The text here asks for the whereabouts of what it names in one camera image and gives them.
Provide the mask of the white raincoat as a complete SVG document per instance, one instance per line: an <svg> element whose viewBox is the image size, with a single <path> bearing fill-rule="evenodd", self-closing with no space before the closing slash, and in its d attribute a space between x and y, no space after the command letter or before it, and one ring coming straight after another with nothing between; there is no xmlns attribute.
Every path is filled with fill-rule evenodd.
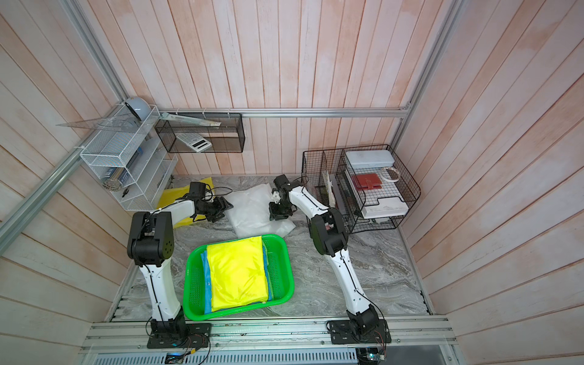
<svg viewBox="0 0 584 365"><path fill-rule="evenodd" d="M260 184L250 189L229 194L227 201L233 208L226 210L226 217L238 238L276 234L286 237L296 225L288 218L271 221L269 203L272 202L272 188Z"/></svg>

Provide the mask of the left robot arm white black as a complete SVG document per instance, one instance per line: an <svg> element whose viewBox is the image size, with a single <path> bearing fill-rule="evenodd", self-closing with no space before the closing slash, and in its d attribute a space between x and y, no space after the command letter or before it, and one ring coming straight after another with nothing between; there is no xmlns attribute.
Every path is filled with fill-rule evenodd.
<svg viewBox="0 0 584 365"><path fill-rule="evenodd" d="M200 215L216 222L234 206L203 182L192 182L189 191L163 208L138 211L132 216L127 244L128 257L139 267L151 298L152 323L169 325L182 313L173 284L171 258L174 252L173 228Z"/></svg>

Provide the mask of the green plastic basket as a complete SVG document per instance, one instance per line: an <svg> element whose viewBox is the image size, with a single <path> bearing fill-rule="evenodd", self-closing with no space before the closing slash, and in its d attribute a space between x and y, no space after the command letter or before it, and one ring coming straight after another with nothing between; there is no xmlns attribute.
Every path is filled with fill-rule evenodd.
<svg viewBox="0 0 584 365"><path fill-rule="evenodd" d="M201 246L187 260L183 308L191 320L283 304L293 294L287 246L278 235Z"/></svg>

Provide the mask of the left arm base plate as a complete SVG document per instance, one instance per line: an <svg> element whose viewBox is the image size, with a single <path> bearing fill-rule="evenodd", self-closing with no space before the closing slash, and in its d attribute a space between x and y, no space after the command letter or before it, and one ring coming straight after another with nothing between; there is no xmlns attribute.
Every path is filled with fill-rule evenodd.
<svg viewBox="0 0 584 365"><path fill-rule="evenodd" d="M178 322L153 321L150 324L148 349L207 348L211 324L180 324Z"/></svg>

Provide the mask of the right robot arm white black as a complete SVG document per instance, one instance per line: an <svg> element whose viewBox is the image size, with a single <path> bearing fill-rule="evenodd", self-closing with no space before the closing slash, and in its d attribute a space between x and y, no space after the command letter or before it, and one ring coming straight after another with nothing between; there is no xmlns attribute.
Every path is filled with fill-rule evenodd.
<svg viewBox="0 0 584 365"><path fill-rule="evenodd" d="M342 214L312 196L298 179L284 174L274 179L273 201L269 203L270 219L284 220L301 211L309 220L310 237L317 252L324 256L342 289L351 329L356 335L366 335L379 324L379 313L357 279L348 251L348 232Z"/></svg>

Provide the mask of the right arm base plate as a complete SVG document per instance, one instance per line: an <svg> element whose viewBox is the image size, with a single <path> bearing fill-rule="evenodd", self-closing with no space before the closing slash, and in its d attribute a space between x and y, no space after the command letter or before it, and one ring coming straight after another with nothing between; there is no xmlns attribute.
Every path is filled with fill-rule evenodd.
<svg viewBox="0 0 584 365"><path fill-rule="evenodd" d="M359 329L350 320L330 320L326 323L333 345L378 344L392 342L388 328L380 320L371 329Z"/></svg>

